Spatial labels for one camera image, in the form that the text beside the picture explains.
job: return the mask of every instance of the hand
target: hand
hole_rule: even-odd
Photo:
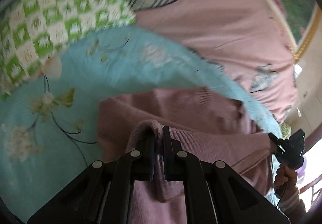
[[[281,202],[283,202],[289,199],[297,191],[297,173],[295,170],[290,169],[285,163],[281,163],[280,168],[276,173],[274,190],[277,190],[277,188],[282,186],[284,183],[288,183],[286,191],[281,198]]]

